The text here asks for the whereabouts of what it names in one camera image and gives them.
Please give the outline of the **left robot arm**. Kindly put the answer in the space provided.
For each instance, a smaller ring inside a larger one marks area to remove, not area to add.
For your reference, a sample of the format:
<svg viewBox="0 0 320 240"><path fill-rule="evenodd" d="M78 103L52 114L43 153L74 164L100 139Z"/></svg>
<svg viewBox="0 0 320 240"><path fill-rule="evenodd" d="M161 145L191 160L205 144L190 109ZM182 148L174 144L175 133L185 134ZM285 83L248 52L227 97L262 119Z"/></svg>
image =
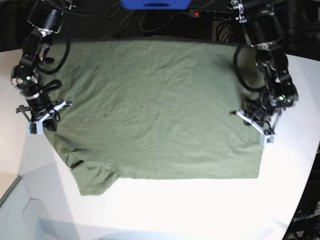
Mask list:
<svg viewBox="0 0 320 240"><path fill-rule="evenodd" d="M233 114L267 137L275 134L270 123L273 114L280 114L282 110L294 106L299 99L282 46L284 32L274 10L274 5L278 3L277 0L230 1L234 18L241 25L245 39L233 56L234 72L242 87L257 94L256 99L247 97L244 108ZM261 87L249 86L240 73L238 56L245 45L255 50L256 67L264 77Z"/></svg>

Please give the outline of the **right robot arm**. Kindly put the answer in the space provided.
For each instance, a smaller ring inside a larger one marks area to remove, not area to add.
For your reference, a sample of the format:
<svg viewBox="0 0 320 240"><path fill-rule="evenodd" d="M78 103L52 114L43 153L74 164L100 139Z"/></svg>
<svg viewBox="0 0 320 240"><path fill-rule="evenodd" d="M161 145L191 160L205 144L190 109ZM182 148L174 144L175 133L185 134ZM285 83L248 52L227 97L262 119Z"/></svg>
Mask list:
<svg viewBox="0 0 320 240"><path fill-rule="evenodd" d="M52 64L53 58L47 56L52 46L52 35L58 34L64 21L65 11L62 7L48 0L38 0L34 4L28 23L32 30L22 45L22 56L11 71L11 84L24 97L27 105L20 105L17 113L22 113L27 119L29 135L43 134L44 130L55 132L60 121L59 110L72 106L66 100L51 100L50 92L62 87L62 82L54 79L43 84L41 75L57 73L69 55L70 41L66 41L65 52L58 66L46 70L45 64Z"/></svg>

